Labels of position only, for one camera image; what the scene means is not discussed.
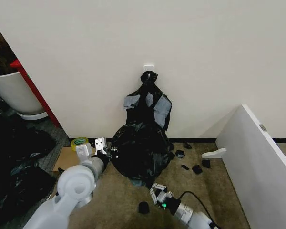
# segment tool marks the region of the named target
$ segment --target yellow tape roll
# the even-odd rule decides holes
[[[76,152],[76,146],[88,143],[88,139],[86,137],[78,137],[71,141],[71,148]]]

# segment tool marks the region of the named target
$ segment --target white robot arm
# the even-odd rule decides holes
[[[57,183],[58,195],[42,203],[23,229],[67,229],[69,215],[75,208],[90,202],[96,181],[109,162],[106,139],[96,139],[95,145],[93,156],[89,143],[76,146],[80,164],[62,173]],[[180,199],[175,199],[166,186],[154,183],[150,195],[156,205],[168,208],[189,229],[220,229],[204,213],[196,213]]]
[[[57,183],[58,195],[42,203],[24,229],[67,229],[71,212],[90,202],[96,181],[109,161],[104,150],[106,139],[95,142],[94,156],[90,143],[76,146],[80,164],[62,173]]]
[[[183,194],[180,198],[175,199],[172,192],[167,191],[166,186],[154,183],[150,189],[150,195],[155,205],[163,209],[169,209],[171,214],[176,216],[188,229],[220,229],[220,227],[204,213],[194,212],[189,206],[182,203],[180,198]]]

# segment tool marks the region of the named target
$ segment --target white board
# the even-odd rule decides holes
[[[286,229],[286,157],[260,124],[242,105],[216,144],[251,229]]]

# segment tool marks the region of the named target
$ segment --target black plastic sheet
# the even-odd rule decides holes
[[[139,185],[149,185],[171,160],[168,128],[171,102],[154,84],[157,74],[145,72],[142,86],[124,100],[126,124],[112,138],[112,163]]]
[[[56,143],[0,115],[0,223],[25,212],[48,194],[55,179],[38,167]]]

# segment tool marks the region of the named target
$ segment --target plant pot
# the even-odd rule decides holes
[[[19,72],[0,75],[0,97],[17,113],[34,115],[31,120],[44,117],[37,115],[45,111]]]

